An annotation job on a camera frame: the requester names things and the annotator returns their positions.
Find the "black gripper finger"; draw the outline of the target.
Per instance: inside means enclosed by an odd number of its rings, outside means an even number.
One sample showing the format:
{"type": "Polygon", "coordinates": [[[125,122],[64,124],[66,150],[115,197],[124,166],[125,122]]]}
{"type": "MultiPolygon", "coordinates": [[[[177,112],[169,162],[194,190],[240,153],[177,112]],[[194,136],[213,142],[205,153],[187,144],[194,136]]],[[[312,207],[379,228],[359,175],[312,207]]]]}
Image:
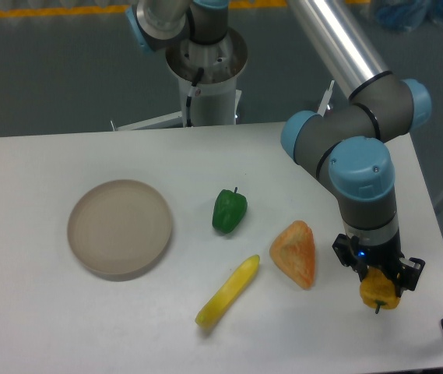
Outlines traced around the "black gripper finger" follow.
{"type": "Polygon", "coordinates": [[[351,244],[344,245],[342,258],[343,265],[350,267],[358,275],[359,281],[363,281],[367,276],[368,266],[362,259],[358,259],[354,255],[351,244]]]}
{"type": "Polygon", "coordinates": [[[414,291],[424,269],[422,259],[401,259],[399,271],[396,274],[394,285],[396,296],[401,298],[404,291],[414,291]]]}

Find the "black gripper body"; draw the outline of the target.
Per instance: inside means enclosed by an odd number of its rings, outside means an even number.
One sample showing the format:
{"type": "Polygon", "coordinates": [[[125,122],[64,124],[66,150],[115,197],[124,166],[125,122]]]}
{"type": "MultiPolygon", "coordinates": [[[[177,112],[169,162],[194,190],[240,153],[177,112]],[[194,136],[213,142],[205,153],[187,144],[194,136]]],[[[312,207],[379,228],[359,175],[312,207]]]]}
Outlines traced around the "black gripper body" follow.
{"type": "Polygon", "coordinates": [[[399,271],[399,261],[406,258],[401,251],[399,229],[394,233],[382,229],[362,230],[346,227],[345,234],[338,234],[332,248],[343,265],[344,245],[351,244],[354,255],[369,267],[379,269],[392,283],[399,271]]]}

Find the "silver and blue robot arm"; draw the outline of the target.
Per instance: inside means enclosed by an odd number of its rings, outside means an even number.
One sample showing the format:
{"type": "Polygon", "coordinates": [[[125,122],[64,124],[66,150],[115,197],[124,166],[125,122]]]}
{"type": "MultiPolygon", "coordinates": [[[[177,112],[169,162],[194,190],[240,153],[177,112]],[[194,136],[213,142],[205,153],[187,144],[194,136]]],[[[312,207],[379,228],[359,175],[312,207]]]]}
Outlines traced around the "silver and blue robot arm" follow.
{"type": "MultiPolygon", "coordinates": [[[[290,10],[347,97],[333,115],[292,116],[280,142],[336,198],[345,231],[333,249],[363,291],[400,297],[417,286],[424,261],[401,250],[395,172],[386,143],[423,125],[431,97],[386,67],[340,1],[291,1],[290,10]]],[[[225,1],[137,1],[126,12],[144,51],[165,50],[178,78],[184,126],[232,125],[235,81],[247,48],[228,25],[225,1]]]]}

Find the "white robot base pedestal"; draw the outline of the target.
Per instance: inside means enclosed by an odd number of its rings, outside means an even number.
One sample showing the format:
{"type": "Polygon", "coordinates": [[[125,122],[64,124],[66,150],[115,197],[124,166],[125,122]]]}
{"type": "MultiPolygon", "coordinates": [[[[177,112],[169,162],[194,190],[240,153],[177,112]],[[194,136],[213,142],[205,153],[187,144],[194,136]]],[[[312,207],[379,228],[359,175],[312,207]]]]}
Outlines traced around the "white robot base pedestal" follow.
{"type": "Polygon", "coordinates": [[[129,125],[114,131],[170,129],[233,125],[241,91],[237,79],[244,71],[248,49],[243,37],[228,28],[224,38],[203,45],[186,40],[166,49],[167,67],[178,80],[181,110],[129,125]]]}

